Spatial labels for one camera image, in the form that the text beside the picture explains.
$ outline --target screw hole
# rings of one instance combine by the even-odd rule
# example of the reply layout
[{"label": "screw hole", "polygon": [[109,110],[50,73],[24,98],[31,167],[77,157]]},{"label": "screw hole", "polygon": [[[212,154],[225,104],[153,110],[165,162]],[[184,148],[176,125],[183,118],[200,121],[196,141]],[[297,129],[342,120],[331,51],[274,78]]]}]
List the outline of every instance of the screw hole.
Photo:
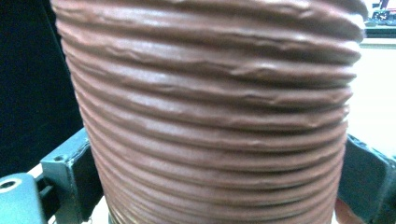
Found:
[{"label": "screw hole", "polygon": [[57,156],[54,158],[55,161],[62,161],[64,160],[64,156]]},{"label": "screw hole", "polygon": [[15,181],[8,181],[8,182],[6,182],[6,183],[3,183],[3,184],[1,184],[0,185],[0,189],[8,189],[8,188],[11,188],[12,186],[14,186],[15,184],[16,184],[17,182],[15,182]]},{"label": "screw hole", "polygon": [[15,189],[22,181],[18,178],[10,178],[0,183],[0,194]]}]

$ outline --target dark background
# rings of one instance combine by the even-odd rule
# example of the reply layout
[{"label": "dark background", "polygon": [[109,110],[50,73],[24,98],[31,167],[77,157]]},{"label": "dark background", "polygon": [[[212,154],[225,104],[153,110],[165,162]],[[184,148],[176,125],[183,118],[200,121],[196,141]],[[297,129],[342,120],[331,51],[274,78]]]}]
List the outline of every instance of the dark background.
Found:
[{"label": "dark background", "polygon": [[48,0],[0,1],[0,177],[82,128]]}]

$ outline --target brown ribbed tube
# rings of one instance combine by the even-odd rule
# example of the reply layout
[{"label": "brown ribbed tube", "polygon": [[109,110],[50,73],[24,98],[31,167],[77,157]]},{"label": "brown ribbed tube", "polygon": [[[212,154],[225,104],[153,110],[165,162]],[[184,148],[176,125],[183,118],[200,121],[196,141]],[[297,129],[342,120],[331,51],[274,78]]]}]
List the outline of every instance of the brown ribbed tube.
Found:
[{"label": "brown ribbed tube", "polygon": [[115,223],[330,223],[361,0],[52,0]]}]

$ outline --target black metal bracket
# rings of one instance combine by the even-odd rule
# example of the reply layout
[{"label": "black metal bracket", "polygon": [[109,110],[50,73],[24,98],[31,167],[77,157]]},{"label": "black metal bracket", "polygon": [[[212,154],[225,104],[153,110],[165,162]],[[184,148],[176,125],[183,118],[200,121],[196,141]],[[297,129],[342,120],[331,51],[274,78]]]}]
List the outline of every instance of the black metal bracket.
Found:
[{"label": "black metal bracket", "polygon": [[57,224],[88,221],[103,190],[84,129],[41,160],[43,174],[0,179],[0,224]]},{"label": "black metal bracket", "polygon": [[338,197],[368,224],[396,222],[396,160],[350,135]]}]

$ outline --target white wall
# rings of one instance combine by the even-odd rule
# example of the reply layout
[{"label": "white wall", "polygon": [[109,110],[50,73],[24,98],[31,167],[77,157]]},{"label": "white wall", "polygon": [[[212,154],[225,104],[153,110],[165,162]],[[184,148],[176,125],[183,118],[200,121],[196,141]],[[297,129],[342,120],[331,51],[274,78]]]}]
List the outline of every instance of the white wall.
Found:
[{"label": "white wall", "polygon": [[348,132],[385,154],[396,155],[396,40],[361,45],[358,77],[351,83]]}]

